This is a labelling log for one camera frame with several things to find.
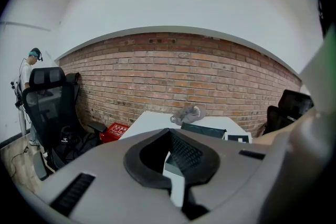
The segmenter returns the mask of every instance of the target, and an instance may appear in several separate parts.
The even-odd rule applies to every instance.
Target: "blue headband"
[[[31,55],[33,55],[33,56],[35,56],[35,57],[38,57],[37,53],[34,52],[34,51],[31,51],[31,52],[29,53],[29,56],[31,56]]]

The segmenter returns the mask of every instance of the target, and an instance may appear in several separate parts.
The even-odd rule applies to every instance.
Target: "white table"
[[[131,127],[121,136],[120,139],[124,139],[137,134],[154,131],[157,129],[172,128],[180,129],[181,126],[170,121],[170,117],[173,114],[165,114],[158,112],[145,111],[141,116],[132,124]],[[237,123],[231,120],[229,117],[222,116],[206,116],[199,121],[195,121],[192,124],[210,127],[216,129],[226,129],[227,134],[232,135],[248,135]]]

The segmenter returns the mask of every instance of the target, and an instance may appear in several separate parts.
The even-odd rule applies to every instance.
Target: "crumpled gray cloth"
[[[206,110],[202,106],[188,105],[178,110],[173,116],[170,117],[170,121],[177,125],[185,123],[192,123],[194,121],[204,118]]]

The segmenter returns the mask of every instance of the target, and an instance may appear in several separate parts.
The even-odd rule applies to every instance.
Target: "red crate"
[[[111,142],[119,140],[119,138],[128,130],[128,126],[120,124],[120,123],[113,123],[106,132],[100,133],[100,139],[103,143]]]

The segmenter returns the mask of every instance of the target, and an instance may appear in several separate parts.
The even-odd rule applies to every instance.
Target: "wooden floor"
[[[31,146],[28,141],[29,135],[26,135],[11,142],[0,150],[0,158],[10,176],[14,174],[16,167],[16,173],[12,178],[13,182],[22,184],[35,193],[42,181],[36,176],[33,166],[33,155],[40,147]],[[28,151],[16,156],[11,163],[12,157],[22,153],[26,146],[28,146]]]

